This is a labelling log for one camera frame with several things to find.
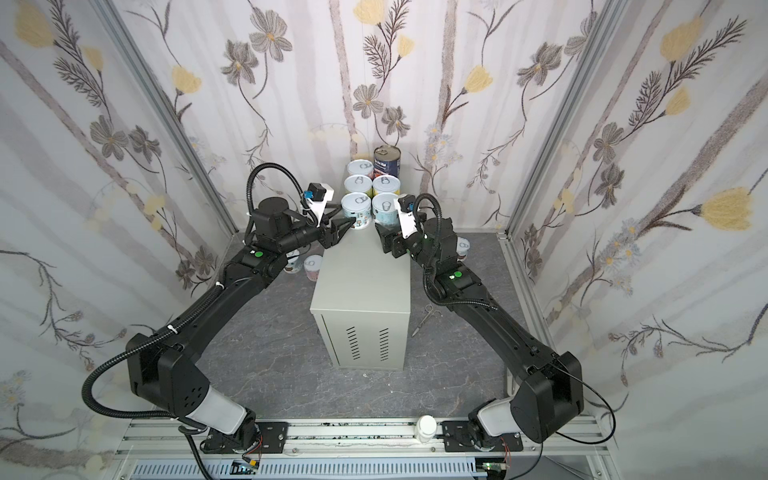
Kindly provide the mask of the dark label can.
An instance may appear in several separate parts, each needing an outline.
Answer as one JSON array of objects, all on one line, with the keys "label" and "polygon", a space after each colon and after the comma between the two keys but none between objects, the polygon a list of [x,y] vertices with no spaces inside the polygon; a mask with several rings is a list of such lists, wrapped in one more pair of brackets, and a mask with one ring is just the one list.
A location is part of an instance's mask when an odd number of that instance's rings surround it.
[{"label": "dark label can", "polygon": [[293,250],[287,254],[287,263],[283,271],[288,274],[298,273],[303,266],[299,250]]}]

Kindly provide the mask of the white dark can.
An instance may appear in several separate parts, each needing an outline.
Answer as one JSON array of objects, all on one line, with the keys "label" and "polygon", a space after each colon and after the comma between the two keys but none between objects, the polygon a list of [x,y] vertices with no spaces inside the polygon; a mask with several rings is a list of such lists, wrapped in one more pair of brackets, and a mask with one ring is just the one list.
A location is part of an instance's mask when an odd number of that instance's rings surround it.
[{"label": "white dark can", "polygon": [[456,253],[458,258],[463,261],[469,254],[471,248],[471,242],[463,237],[457,238]]}]

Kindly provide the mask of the pink white can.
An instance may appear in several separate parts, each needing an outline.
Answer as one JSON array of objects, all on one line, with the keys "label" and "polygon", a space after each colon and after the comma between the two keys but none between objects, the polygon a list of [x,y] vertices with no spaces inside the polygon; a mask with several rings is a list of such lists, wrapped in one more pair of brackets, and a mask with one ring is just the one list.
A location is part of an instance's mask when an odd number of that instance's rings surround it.
[{"label": "pink white can", "polygon": [[354,159],[347,164],[347,175],[363,175],[368,178],[374,178],[374,164],[368,159]]}]

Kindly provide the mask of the blue red tomato can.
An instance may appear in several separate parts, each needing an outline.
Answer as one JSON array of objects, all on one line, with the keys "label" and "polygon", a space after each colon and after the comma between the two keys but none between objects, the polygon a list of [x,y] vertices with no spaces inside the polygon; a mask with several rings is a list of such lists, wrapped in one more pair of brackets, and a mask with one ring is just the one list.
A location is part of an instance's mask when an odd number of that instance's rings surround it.
[{"label": "blue red tomato can", "polygon": [[401,150],[394,145],[381,145],[374,150],[374,177],[400,177]]}]

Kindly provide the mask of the teal label can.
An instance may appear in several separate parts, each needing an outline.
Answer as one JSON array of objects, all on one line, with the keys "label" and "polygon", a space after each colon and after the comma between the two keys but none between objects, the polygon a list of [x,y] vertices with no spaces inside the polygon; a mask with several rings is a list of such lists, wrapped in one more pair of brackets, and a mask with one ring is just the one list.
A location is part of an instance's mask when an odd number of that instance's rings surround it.
[{"label": "teal label can", "polygon": [[354,230],[365,229],[372,223],[371,198],[366,193],[347,193],[341,199],[341,206],[344,216],[354,220]]}]

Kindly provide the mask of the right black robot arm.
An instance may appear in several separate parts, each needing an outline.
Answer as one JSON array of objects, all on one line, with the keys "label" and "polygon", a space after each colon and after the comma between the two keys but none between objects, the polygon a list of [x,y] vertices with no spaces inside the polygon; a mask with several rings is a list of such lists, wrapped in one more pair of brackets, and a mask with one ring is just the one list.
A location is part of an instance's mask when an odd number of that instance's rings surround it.
[{"label": "right black robot arm", "polygon": [[520,433],[543,443],[585,408],[582,366],[570,352],[559,354],[528,332],[492,297],[481,278],[459,260],[458,237],[431,194],[394,201],[396,221],[376,222],[384,252],[407,255],[423,270],[422,287],[436,306],[466,321],[503,360],[518,384],[514,395],[488,401],[468,416],[456,440],[490,451],[498,440]]}]

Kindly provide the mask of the green label can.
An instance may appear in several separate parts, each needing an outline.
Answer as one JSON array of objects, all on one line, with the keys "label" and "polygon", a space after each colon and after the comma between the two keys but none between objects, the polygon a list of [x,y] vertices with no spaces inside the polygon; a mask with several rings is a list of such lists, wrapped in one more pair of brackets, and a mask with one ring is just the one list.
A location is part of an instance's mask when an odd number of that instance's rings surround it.
[{"label": "green label can", "polygon": [[355,174],[348,176],[344,180],[344,188],[347,193],[363,193],[368,197],[373,196],[373,182],[367,175]]}]

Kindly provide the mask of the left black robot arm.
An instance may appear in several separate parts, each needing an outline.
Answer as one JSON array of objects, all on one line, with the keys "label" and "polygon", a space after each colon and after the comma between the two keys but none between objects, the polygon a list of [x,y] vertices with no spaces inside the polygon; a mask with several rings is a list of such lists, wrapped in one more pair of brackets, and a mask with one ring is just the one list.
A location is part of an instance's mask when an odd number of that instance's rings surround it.
[{"label": "left black robot arm", "polygon": [[[295,187],[295,206],[280,196],[255,202],[253,187],[260,173],[276,170]],[[284,271],[290,252],[319,243],[329,249],[351,229],[340,216],[333,188],[313,182],[301,187],[284,166],[257,166],[246,181],[248,222],[242,248],[220,268],[214,285],[186,311],[152,335],[135,335],[124,352],[96,367],[85,379],[81,397],[93,412],[116,419],[175,419],[185,435],[204,433],[203,453],[247,453],[263,440],[252,410],[217,391],[196,363],[223,327],[251,299]],[[94,396],[97,380],[125,363],[131,392],[152,409],[123,411]]]}]

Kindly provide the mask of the yellow label can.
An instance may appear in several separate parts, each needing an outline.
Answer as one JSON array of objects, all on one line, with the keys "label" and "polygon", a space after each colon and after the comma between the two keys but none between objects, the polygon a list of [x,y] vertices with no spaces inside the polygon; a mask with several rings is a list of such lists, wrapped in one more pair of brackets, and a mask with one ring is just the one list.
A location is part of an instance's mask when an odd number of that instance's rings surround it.
[{"label": "yellow label can", "polygon": [[372,187],[374,195],[378,196],[384,193],[400,194],[401,182],[392,175],[380,175],[373,179]]}]

